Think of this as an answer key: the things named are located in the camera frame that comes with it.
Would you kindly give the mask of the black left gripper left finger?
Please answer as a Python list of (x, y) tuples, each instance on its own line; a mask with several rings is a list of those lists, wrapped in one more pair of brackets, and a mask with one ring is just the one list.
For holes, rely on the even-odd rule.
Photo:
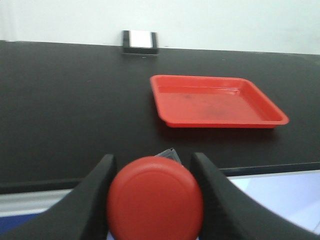
[(115, 157), (106, 154), (65, 197), (48, 210), (2, 234), (2, 240), (105, 240), (107, 194), (117, 173)]

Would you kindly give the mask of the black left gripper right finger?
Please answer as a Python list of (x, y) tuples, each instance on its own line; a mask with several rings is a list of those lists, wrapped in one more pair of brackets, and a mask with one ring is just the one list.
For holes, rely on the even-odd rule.
[(192, 155), (190, 171), (204, 203), (201, 240), (318, 240), (268, 210), (236, 187), (202, 152)]

